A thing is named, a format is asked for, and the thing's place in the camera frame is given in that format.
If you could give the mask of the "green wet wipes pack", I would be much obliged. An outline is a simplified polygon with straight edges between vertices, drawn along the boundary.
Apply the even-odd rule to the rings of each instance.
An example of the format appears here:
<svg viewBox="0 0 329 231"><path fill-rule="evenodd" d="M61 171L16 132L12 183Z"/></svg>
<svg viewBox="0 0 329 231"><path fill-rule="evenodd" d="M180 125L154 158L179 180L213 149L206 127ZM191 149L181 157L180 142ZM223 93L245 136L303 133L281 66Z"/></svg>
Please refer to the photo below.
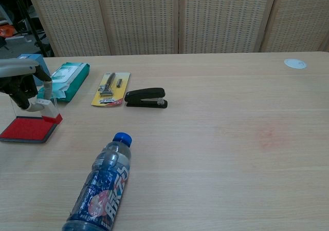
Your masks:
<svg viewBox="0 0 329 231"><path fill-rule="evenodd" d="M62 64L51 75L51 82L45 82L36 97L56 99L57 102L70 102L88 76L89 69L88 63Z"/></svg>

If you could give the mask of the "razor in yellow blister pack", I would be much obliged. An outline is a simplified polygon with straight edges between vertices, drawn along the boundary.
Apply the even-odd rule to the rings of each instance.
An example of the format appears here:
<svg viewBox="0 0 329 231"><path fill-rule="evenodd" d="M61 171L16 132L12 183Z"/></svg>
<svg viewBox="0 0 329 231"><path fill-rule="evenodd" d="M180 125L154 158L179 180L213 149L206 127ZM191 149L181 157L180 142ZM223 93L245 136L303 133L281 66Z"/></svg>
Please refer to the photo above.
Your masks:
<svg viewBox="0 0 329 231"><path fill-rule="evenodd" d="M105 73L91 105L96 107L120 106L125 97L130 75L129 72Z"/></svg>

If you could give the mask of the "wooden folding screen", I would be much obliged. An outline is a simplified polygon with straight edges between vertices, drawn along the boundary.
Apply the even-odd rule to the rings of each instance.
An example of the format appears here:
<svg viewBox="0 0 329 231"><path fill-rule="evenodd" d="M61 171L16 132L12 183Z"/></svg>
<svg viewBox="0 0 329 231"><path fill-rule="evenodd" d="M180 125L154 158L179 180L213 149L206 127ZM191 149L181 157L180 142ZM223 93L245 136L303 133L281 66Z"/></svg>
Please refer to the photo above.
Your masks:
<svg viewBox="0 0 329 231"><path fill-rule="evenodd" d="M56 56L329 51L329 0L31 0Z"/></svg>

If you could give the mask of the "black tripod stand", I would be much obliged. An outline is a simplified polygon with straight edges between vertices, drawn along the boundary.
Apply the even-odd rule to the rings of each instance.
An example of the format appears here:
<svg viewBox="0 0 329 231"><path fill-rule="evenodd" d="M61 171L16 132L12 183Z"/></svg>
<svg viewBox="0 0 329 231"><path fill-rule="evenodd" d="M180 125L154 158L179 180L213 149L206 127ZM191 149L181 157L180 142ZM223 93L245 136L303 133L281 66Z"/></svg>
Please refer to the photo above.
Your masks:
<svg viewBox="0 0 329 231"><path fill-rule="evenodd" d="M18 7L20 9L20 12L23 14L23 18L28 22L29 28L30 28L30 32L32 33L32 35L34 36L35 39L35 45L39 48L41 54L43 55L43 57L54 57L54 52L52 50L52 47L50 44L46 45L42 42L41 38L38 35L38 32L35 28L35 24L32 20L32 18L30 17L29 13L28 13L28 9L25 6L23 0L17 0L18 3Z"/></svg>

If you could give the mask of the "blue sports drink bottle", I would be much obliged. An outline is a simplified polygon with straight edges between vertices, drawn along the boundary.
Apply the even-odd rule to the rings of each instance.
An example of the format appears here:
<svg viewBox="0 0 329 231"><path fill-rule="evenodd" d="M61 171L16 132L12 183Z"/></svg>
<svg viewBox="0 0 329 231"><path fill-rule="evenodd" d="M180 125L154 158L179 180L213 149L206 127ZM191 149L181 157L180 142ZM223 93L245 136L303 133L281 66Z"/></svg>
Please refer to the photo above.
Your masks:
<svg viewBox="0 0 329 231"><path fill-rule="evenodd" d="M92 164L62 231L112 231L130 173L132 138L119 132Z"/></svg>

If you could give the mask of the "orange object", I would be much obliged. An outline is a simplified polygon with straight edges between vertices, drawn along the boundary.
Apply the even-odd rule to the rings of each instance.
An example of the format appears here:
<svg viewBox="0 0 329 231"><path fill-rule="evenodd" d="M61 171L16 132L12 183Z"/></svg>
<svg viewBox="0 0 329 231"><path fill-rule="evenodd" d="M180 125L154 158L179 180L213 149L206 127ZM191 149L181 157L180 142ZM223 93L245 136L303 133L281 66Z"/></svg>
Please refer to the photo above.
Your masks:
<svg viewBox="0 0 329 231"><path fill-rule="evenodd" d="M0 26L0 37L8 38L15 34L15 28L12 25L1 25Z"/></svg>

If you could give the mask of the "clear red stamp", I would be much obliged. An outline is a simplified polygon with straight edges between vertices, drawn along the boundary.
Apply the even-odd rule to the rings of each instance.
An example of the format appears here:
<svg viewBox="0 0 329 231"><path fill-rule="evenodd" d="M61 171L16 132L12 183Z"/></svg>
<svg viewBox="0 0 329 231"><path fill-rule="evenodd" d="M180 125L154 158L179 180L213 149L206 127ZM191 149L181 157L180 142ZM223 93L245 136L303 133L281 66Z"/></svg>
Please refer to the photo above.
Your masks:
<svg viewBox="0 0 329 231"><path fill-rule="evenodd" d="M62 122L62 116L51 100L36 99L35 103L42 107L40 113L44 121L53 124L60 124Z"/></svg>

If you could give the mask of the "blue cardboard box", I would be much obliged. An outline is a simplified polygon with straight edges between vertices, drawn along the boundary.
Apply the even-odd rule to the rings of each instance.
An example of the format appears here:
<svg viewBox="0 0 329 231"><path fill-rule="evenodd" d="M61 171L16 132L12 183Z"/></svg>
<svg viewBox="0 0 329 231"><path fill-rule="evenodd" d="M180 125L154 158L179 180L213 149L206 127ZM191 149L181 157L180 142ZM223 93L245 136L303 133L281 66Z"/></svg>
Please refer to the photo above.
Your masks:
<svg viewBox="0 0 329 231"><path fill-rule="evenodd" d="M42 67L42 69L44 70L44 72L50 76L50 72L49 72L49 69L43 59L43 56L41 54L21 54L17 57L18 59L32 59L32 60L35 60L39 63L39 65ZM40 86L43 86L43 82L38 79L37 77L33 77L34 78L34 82L36 84L37 87L40 87Z"/></svg>

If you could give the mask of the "black stapler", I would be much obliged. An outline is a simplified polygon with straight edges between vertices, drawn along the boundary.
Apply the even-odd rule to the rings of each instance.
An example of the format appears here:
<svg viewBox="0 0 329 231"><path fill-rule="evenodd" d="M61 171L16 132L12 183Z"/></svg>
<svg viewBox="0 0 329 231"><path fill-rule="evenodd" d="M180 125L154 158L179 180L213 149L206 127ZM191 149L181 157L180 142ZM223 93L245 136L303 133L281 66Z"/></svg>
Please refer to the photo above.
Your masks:
<svg viewBox="0 0 329 231"><path fill-rule="evenodd" d="M166 93L163 88L145 88L128 91L124 97L127 107L167 108L164 100Z"/></svg>

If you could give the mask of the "red ink pad clear lid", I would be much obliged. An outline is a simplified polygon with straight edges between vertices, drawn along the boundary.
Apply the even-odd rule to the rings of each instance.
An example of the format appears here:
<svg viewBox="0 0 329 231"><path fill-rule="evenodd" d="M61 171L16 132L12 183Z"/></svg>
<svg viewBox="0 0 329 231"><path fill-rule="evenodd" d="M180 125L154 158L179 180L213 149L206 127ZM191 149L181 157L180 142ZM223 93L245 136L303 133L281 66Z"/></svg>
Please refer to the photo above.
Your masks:
<svg viewBox="0 0 329 231"><path fill-rule="evenodd" d="M57 107L56 100L51 101ZM42 107L35 102L36 99L30 101L27 109L14 108L15 118L0 133L0 141L45 143L49 139L58 124L44 121L40 113Z"/></svg>

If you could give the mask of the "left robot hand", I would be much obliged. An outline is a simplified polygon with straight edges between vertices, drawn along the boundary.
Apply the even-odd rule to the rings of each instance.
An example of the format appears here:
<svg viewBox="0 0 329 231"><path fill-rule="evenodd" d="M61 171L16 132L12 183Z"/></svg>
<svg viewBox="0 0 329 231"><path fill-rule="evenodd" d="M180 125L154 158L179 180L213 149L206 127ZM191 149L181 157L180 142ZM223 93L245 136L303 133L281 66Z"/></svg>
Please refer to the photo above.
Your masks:
<svg viewBox="0 0 329 231"><path fill-rule="evenodd" d="M38 94L35 78L43 82L44 98L41 104L29 101ZM0 92L9 95L22 110L44 111L50 105L52 79L35 60L1 59Z"/></svg>

